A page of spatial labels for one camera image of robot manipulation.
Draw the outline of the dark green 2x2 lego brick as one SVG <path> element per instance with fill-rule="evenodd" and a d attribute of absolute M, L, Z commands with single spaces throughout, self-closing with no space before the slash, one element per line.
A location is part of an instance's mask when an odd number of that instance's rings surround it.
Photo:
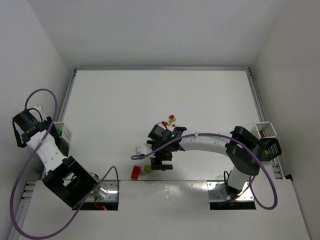
<path fill-rule="evenodd" d="M 60 129 L 57 129 L 57 133 L 58 133 L 58 135 L 59 135 L 60 137 L 61 137 L 62 134 L 63 134 L 62 130 L 60 130 Z"/>

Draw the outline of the red curved lego brick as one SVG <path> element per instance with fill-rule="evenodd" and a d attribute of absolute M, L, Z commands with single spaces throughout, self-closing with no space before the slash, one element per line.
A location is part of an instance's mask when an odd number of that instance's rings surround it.
<path fill-rule="evenodd" d="M 134 165 L 131 172 L 131 179 L 138 180 L 141 174 L 142 168 L 138 165 Z"/>

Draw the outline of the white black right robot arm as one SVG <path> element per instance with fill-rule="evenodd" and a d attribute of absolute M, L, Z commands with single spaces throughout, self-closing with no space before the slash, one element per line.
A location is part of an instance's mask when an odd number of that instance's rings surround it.
<path fill-rule="evenodd" d="M 148 134 L 149 140 L 146 141 L 150 148 L 155 151 L 151 159 L 153 170 L 171 170 L 171 165 L 161 166 L 163 161 L 171 161 L 173 152 L 204 151 L 212 152 L 229 157 L 233 163 L 233 169 L 226 181 L 225 191 L 235 199 L 240 195 L 245 183 L 251 176 L 259 174 L 260 165 L 256 160 L 238 143 L 230 140 L 237 140 L 247 147 L 259 160 L 262 161 L 265 147 L 261 140 L 242 126 L 236 126 L 227 138 L 212 136 L 208 134 L 195 133 L 187 130 L 186 127 L 177 126 L 173 130 L 164 129 L 155 125 Z"/>

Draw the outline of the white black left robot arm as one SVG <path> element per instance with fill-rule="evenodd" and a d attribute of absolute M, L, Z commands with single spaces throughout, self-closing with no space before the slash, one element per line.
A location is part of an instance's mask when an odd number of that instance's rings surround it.
<path fill-rule="evenodd" d="M 99 186 L 98 178 L 61 152 L 62 140 L 50 117 L 37 120 L 25 109 L 12 118 L 12 127 L 19 148 L 36 150 L 44 165 L 44 185 L 69 207 L 77 207 Z"/>

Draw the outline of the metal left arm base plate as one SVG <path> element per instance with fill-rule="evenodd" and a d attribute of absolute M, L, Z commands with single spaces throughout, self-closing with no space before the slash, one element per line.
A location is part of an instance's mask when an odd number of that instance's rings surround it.
<path fill-rule="evenodd" d="M 118 197 L 118 183 L 116 181 L 103 181 L 96 187 L 86 199 L 87 202 L 117 202 Z"/>

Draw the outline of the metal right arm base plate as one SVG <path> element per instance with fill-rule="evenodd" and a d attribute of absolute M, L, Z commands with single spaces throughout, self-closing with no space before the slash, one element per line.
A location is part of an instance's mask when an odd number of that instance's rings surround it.
<path fill-rule="evenodd" d="M 224 181 L 207 181 L 208 197 L 211 202 L 220 203 L 230 200 L 253 201 L 254 197 L 247 181 L 242 190 L 229 187 Z"/>

